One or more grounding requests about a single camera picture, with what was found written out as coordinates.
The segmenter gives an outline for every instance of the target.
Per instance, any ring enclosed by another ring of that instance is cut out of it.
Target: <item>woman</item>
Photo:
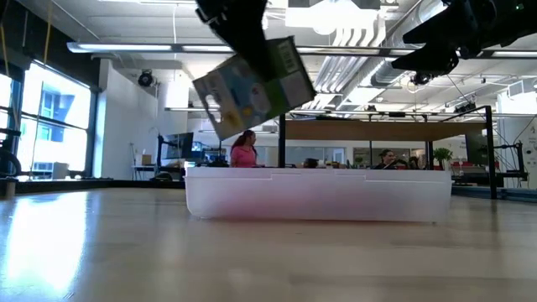
[[[232,145],[232,167],[253,168],[256,166],[258,152],[255,144],[255,132],[246,130]]]
[[[395,154],[390,149],[385,149],[380,154],[382,162],[378,164],[374,169],[396,169],[395,168]]]
[[[415,156],[410,156],[409,158],[409,169],[421,169],[420,160]]]

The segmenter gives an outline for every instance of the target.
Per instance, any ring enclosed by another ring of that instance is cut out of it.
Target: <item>pink shirt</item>
[[[256,165],[255,152],[248,147],[235,147],[232,151],[232,167],[252,168]]]

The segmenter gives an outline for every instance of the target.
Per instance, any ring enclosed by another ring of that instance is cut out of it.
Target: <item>person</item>
[[[319,159],[305,159],[302,166],[307,169],[315,169],[319,165]]]
[[[255,147],[255,132],[246,130],[232,145],[232,167],[253,168],[256,166],[258,151]]]
[[[385,149],[379,156],[382,162],[373,169],[396,169],[394,151]]]
[[[420,163],[417,157],[410,156],[409,158],[409,169],[421,169]]]

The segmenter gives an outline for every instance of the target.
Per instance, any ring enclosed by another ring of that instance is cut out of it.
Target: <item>wall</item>
[[[165,108],[169,106],[170,100],[185,99],[187,102],[184,104],[188,106],[188,87],[186,89],[186,95],[178,93],[177,86],[179,83],[163,83],[159,86],[159,112],[158,112],[158,130],[162,135],[185,133],[187,129],[188,112],[171,112],[165,111]]]
[[[101,63],[93,174],[130,180],[133,152],[156,155],[158,100],[132,83],[109,60]]]

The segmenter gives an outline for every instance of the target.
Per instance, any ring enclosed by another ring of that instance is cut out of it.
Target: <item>white plastic bin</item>
[[[445,221],[444,171],[188,168],[186,202],[202,218]]]

